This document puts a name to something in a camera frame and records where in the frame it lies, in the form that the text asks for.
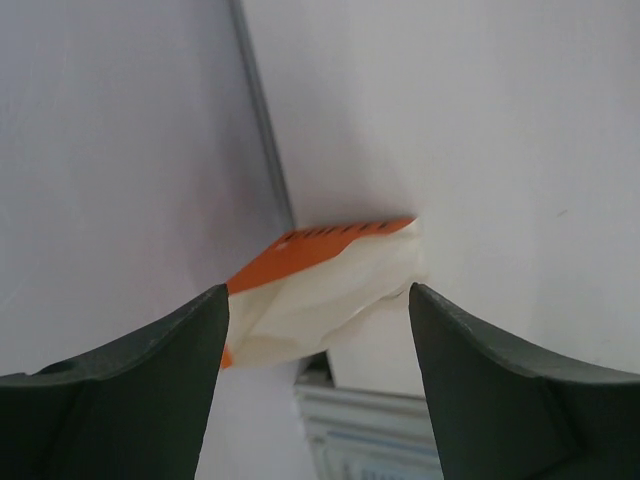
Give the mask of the orange white box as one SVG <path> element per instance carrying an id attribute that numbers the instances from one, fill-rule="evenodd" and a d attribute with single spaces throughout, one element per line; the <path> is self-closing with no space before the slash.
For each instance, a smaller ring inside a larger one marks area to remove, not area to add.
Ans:
<path id="1" fill-rule="evenodd" d="M 323 352 L 424 276 L 414 218 L 289 231 L 227 281 L 220 366 L 272 366 Z"/>

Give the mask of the aluminium profile rails right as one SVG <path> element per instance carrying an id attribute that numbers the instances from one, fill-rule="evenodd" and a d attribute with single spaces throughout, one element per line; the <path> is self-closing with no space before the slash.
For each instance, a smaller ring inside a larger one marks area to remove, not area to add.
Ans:
<path id="1" fill-rule="evenodd" d="M 294 384 L 320 479 L 442 479 L 426 401 L 335 386 L 325 353 Z"/>

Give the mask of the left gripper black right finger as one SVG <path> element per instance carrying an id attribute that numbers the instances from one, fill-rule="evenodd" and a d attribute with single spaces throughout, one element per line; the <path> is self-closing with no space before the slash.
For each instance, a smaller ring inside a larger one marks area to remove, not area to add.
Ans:
<path id="1" fill-rule="evenodd" d="M 638 375 L 544 349 L 424 284 L 409 315 L 445 478 L 638 478 Z"/>

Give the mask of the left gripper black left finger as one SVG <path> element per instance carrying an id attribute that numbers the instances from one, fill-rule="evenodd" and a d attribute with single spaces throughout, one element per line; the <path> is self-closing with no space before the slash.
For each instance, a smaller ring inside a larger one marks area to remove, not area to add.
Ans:
<path id="1" fill-rule="evenodd" d="M 228 297 L 214 286 L 99 348 L 2 377 L 2 478 L 194 478 Z"/>

